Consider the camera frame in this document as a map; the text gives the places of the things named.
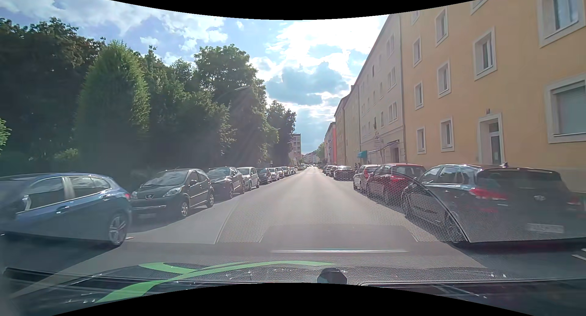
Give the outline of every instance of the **parked car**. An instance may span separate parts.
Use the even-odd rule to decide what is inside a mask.
[[[122,245],[132,221],[130,194],[111,177],[85,173],[0,178],[0,230],[12,235]]]
[[[354,190],[359,189],[362,193],[366,192],[366,180],[368,179],[368,177],[370,177],[372,172],[374,172],[374,170],[376,170],[376,168],[379,166],[380,165],[375,164],[360,166],[360,168],[358,169],[353,178],[354,182],[352,185],[354,187]]]
[[[268,171],[271,172],[271,182],[279,181],[279,172],[274,167],[269,167]]]
[[[257,173],[259,174],[259,182],[261,184],[269,184],[273,181],[273,175],[271,171],[265,167],[256,168]]]
[[[244,188],[247,191],[251,191],[253,187],[260,187],[259,174],[254,167],[238,167],[238,171],[242,173],[245,183]]]
[[[234,197],[234,193],[243,194],[244,178],[242,173],[236,167],[214,167],[206,173],[212,180],[214,192],[223,195],[227,199]]]
[[[423,166],[414,163],[380,165],[366,179],[366,193],[369,197],[382,198],[386,204],[399,202],[405,187],[424,172]]]
[[[184,218],[192,208],[214,205],[210,178],[198,168],[162,171],[130,195],[132,212],[138,217],[165,214]]]
[[[349,166],[338,166],[335,171],[333,171],[333,179],[334,180],[352,180],[355,171],[350,168]]]
[[[445,164],[406,187],[407,218],[436,225],[458,243],[586,237],[586,212],[556,171]]]

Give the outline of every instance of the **black peugeot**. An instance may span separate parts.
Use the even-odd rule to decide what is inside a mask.
[[[198,168],[162,171],[130,194],[130,204],[138,217],[164,212],[183,218],[193,207],[212,207],[214,188],[210,178]]]

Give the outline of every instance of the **blue sky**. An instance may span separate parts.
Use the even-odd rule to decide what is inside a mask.
[[[0,17],[21,25],[56,16],[79,33],[122,39],[166,63],[193,60],[200,46],[234,43],[266,81],[268,103],[297,112],[302,153],[324,140],[341,97],[354,84],[386,15],[338,20],[252,20],[178,13],[110,0],[0,0]]]

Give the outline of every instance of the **building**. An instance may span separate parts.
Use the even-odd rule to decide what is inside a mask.
[[[338,108],[336,108],[336,112],[334,117],[336,118],[336,125],[338,129],[336,130],[336,161],[338,162],[337,165],[348,165],[348,159],[346,157],[346,121],[345,121],[345,106],[346,102],[348,101],[349,95],[343,97],[338,103]]]
[[[299,164],[301,157],[301,133],[293,133],[291,134],[291,151],[289,151],[291,165]]]
[[[337,165],[338,153],[336,152],[336,122],[333,121],[327,128],[324,138],[324,154],[326,156],[326,165]]]
[[[584,0],[475,0],[392,15],[401,27],[395,43],[404,45],[395,53],[404,59],[396,81],[407,161],[545,168],[586,192],[584,13]],[[385,74],[376,71],[379,49],[365,65],[376,81],[361,73],[361,86],[376,87]],[[376,111],[367,103],[363,124],[377,123]],[[372,130],[362,130],[370,150]]]
[[[353,88],[359,105],[360,163],[405,161],[401,57],[401,20],[391,14]]]

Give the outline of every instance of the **blue car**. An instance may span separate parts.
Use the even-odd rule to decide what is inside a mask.
[[[83,173],[0,177],[0,231],[122,245],[130,194],[111,177]]]

